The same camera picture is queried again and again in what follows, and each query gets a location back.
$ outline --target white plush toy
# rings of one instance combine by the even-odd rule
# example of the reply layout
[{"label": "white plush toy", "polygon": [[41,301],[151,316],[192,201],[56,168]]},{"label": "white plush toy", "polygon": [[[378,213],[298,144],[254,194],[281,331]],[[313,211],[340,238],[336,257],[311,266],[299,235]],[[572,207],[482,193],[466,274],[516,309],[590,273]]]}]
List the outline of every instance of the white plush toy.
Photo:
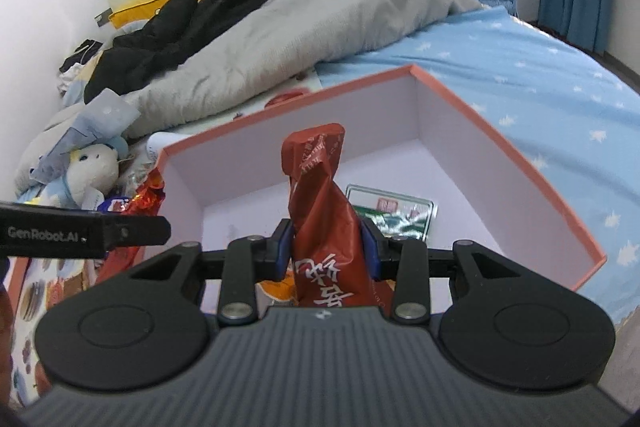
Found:
[{"label": "white plush toy", "polygon": [[69,166],[60,178],[46,185],[31,204],[80,208],[87,188],[108,194],[118,179],[118,152],[108,145],[94,144],[71,153]]}]

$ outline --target snack package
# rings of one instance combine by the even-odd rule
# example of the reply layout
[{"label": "snack package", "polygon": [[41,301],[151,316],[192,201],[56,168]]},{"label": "snack package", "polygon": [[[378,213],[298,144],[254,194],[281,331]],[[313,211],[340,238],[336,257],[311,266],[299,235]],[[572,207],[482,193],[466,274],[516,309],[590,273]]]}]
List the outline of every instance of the snack package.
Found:
[{"label": "snack package", "polygon": [[337,123],[295,132],[282,144],[290,178],[292,261],[301,306],[390,307],[393,292],[369,278],[360,221],[334,183],[344,128]]},{"label": "snack package", "polygon": [[369,217],[386,237],[413,237],[426,242],[436,215],[433,201],[376,188],[348,185],[347,199],[360,217]]},{"label": "snack package", "polygon": [[296,281],[291,268],[287,268],[287,273],[282,281],[261,281],[258,285],[264,294],[273,301],[271,306],[296,306],[298,304]]},{"label": "snack package", "polygon": [[[158,169],[149,172],[145,182],[138,187],[122,213],[134,216],[157,216],[164,200],[164,180]],[[133,266],[140,247],[119,247],[110,251],[100,268],[96,283],[107,280]]]}]

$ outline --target open box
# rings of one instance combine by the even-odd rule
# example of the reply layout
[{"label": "open box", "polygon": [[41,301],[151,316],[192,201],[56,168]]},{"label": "open box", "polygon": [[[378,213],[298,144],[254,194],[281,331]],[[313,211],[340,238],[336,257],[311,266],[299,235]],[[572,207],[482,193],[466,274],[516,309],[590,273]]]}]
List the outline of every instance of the open box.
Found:
[{"label": "open box", "polygon": [[[335,181],[434,201],[428,239],[450,248],[473,239],[576,289],[606,256],[549,183],[487,121],[416,66],[367,76],[267,108],[166,147],[161,215],[169,246],[226,248],[271,235],[288,217],[280,149],[293,131],[325,123],[346,130]],[[146,248],[148,258],[167,247]],[[434,312],[450,305],[446,280],[431,280]],[[215,311],[209,282],[204,311]]]}]

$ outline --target black clothing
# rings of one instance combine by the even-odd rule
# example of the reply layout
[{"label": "black clothing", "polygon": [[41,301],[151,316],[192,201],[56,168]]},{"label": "black clothing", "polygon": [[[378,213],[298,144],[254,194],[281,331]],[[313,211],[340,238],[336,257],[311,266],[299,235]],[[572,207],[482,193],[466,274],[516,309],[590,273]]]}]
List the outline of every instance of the black clothing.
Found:
[{"label": "black clothing", "polygon": [[89,103],[108,87],[142,89],[158,73],[177,68],[268,0],[168,0],[133,33],[113,39],[84,89]]},{"label": "black clothing", "polygon": [[73,52],[72,55],[65,58],[65,61],[60,66],[60,73],[64,73],[74,64],[80,63],[83,66],[89,62],[89,59],[97,54],[98,50],[102,47],[102,43],[98,41],[92,41],[91,39],[85,40],[80,44]]}]

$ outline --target red snack bag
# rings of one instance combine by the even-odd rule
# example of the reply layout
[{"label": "red snack bag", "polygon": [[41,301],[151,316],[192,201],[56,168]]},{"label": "red snack bag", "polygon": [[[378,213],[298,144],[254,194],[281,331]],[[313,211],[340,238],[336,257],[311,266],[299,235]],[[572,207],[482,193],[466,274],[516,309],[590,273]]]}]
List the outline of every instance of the red snack bag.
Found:
[{"label": "red snack bag", "polygon": [[[145,182],[138,187],[122,214],[135,216],[157,216],[164,200],[164,180],[158,169],[149,172]],[[140,247],[119,247],[110,251],[100,268],[96,283],[107,280],[131,268]]]},{"label": "red snack bag", "polygon": [[290,134],[282,144],[282,170],[290,177],[292,260],[301,306],[382,306],[393,292],[369,278],[360,221],[334,183],[344,128],[337,123]]}]

